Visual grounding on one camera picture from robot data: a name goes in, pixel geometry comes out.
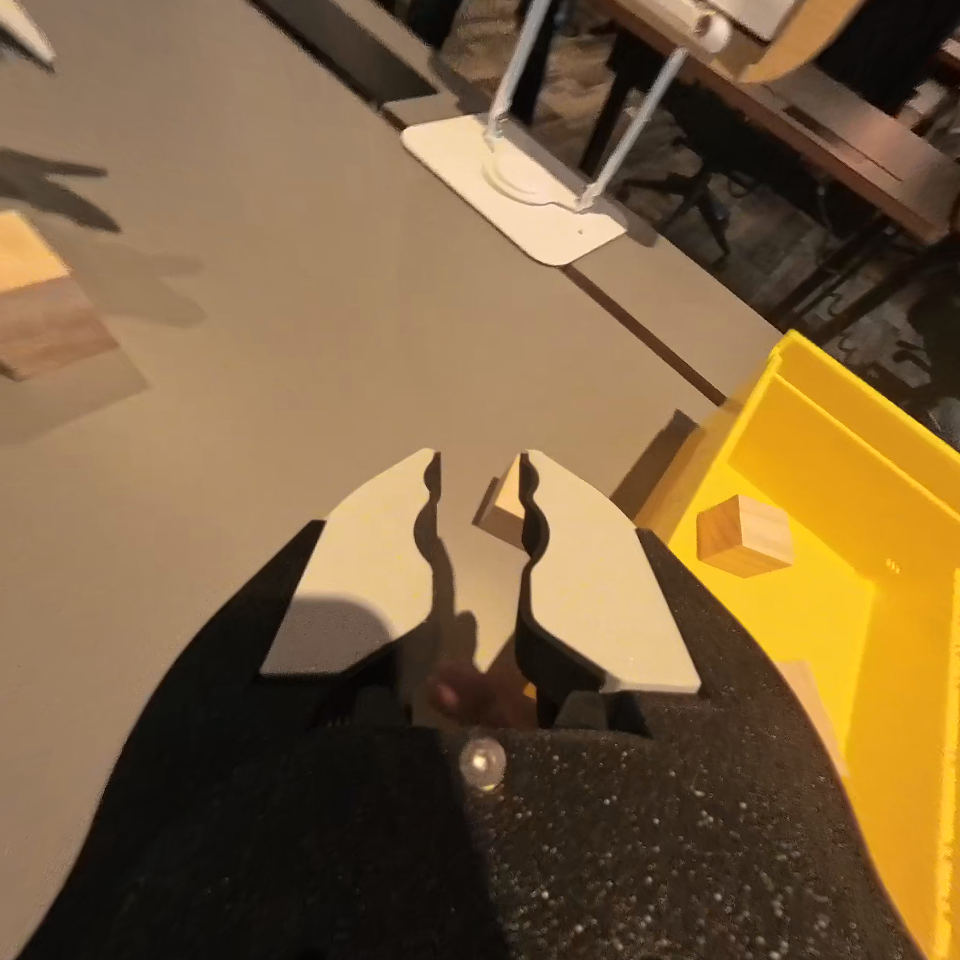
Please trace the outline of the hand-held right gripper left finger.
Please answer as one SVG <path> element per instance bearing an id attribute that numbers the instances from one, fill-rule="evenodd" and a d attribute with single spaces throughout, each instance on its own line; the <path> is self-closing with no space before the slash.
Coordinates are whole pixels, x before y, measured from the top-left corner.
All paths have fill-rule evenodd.
<path id="1" fill-rule="evenodd" d="M 441 453 L 421 448 L 342 499 L 322 525 L 260 674 L 347 676 L 396 657 L 399 675 L 426 675 L 453 601 L 441 494 Z"/>

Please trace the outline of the wooden desk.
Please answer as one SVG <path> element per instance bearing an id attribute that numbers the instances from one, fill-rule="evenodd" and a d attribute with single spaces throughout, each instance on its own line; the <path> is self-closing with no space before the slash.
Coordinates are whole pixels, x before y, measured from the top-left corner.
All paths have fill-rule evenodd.
<path id="1" fill-rule="evenodd" d="M 597 2 L 615 23 L 667 55 L 679 37 L 642 1 Z M 958 230 L 958 163 L 909 126 L 829 77 L 815 59 L 766 83 L 738 74 L 768 44 L 736 32 L 711 58 L 692 54 L 680 77 L 712 90 L 750 123 L 828 174 L 927 245 Z"/>

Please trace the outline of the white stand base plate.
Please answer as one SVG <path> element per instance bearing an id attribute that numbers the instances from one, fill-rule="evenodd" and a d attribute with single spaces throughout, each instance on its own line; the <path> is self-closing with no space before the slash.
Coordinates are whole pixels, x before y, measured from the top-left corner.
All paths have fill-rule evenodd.
<path id="1" fill-rule="evenodd" d="M 405 149 L 529 258 L 564 267 L 628 231 L 626 216 L 604 193 L 689 56 L 712 58 L 734 26 L 712 2 L 639 2 L 678 36 L 651 90 L 594 180 L 580 186 L 567 167 L 547 160 L 510 108 L 552 3 L 529 6 L 507 69 L 486 113 L 407 126 Z"/>

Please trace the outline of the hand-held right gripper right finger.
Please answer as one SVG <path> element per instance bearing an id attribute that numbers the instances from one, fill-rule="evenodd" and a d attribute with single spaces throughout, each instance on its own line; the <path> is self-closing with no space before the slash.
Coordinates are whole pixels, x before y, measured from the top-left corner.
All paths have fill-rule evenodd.
<path id="1" fill-rule="evenodd" d="M 702 678 L 636 524 L 541 450 L 519 457 L 524 509 L 516 664 L 540 727 L 646 727 L 698 706 Z"/>

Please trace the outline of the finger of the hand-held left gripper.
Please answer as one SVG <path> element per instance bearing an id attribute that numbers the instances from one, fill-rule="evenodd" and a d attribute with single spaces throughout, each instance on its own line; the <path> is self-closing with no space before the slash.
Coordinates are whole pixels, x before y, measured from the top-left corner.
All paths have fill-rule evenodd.
<path id="1" fill-rule="evenodd" d="M 54 69 L 56 52 L 48 37 L 17 1 L 1 1 L 1 46 L 41 69 Z"/>

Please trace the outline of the wooden cube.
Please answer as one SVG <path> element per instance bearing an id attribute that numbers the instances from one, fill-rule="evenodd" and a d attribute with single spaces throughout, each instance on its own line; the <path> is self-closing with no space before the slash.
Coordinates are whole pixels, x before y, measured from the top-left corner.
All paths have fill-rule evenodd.
<path id="1" fill-rule="evenodd" d="M 793 691 L 810 723 L 821 739 L 837 775 L 846 781 L 849 768 L 837 738 L 834 721 L 821 697 L 817 679 L 805 660 L 775 661 L 774 666 Z"/>
<path id="2" fill-rule="evenodd" d="M 740 578 L 787 570 L 795 563 L 788 513 L 747 495 L 705 510 L 695 521 L 698 559 Z"/>
<path id="3" fill-rule="evenodd" d="M 22 214 L 2 212 L 2 376 L 36 379 L 118 348 L 66 261 Z"/>
<path id="4" fill-rule="evenodd" d="M 500 474 L 490 479 L 471 523 L 499 542 L 523 551 L 521 467 L 522 455 L 518 453 Z"/>

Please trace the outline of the black office chair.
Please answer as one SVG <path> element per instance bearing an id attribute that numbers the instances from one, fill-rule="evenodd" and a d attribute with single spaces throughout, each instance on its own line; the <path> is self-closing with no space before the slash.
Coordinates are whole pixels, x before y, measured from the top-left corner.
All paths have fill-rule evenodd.
<path id="1" fill-rule="evenodd" d="M 613 81 L 592 129 L 580 161 L 584 174 L 594 174 L 613 135 L 628 95 L 633 90 L 650 92 L 666 58 L 629 31 L 617 29 L 606 61 Z M 667 231 L 690 210 L 698 210 L 720 250 L 720 258 L 730 254 L 727 239 L 730 214 L 714 194 L 714 176 L 725 177 L 741 195 L 746 195 L 759 179 L 762 139 L 740 114 L 698 82 L 675 80 L 665 93 L 661 107 L 679 129 L 674 144 L 695 154 L 701 164 L 695 174 L 671 173 L 660 180 L 629 176 L 623 179 L 616 195 L 625 201 L 632 191 L 644 189 L 663 196 L 679 198 L 676 209 L 661 220 L 659 229 Z"/>

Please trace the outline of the yellow plastic bin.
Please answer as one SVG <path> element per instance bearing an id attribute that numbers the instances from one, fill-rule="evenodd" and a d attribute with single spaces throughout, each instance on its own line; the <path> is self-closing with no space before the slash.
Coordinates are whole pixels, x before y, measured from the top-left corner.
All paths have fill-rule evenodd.
<path id="1" fill-rule="evenodd" d="M 699 515 L 733 496 L 786 512 L 792 566 L 698 558 Z M 792 331 L 635 522 L 771 660 L 808 664 L 891 899 L 929 958 L 958 958 L 958 452 Z"/>

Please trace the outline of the tan wooden clipboard board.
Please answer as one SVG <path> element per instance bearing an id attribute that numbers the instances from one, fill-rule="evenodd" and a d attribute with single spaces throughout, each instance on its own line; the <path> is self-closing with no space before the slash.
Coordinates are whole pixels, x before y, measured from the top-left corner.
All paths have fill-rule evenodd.
<path id="1" fill-rule="evenodd" d="M 815 60 L 842 30 L 849 13 L 845 1 L 797 2 L 774 41 L 739 71 L 738 83 L 766 84 Z"/>

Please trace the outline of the white paper sheet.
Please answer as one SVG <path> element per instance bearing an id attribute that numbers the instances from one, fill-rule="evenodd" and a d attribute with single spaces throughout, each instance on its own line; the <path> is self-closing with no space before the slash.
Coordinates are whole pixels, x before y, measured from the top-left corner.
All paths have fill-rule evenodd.
<path id="1" fill-rule="evenodd" d="M 708 17 L 719 22 L 720 35 L 728 39 L 745 34 L 770 44 L 791 18 L 797 1 L 697 1 Z"/>

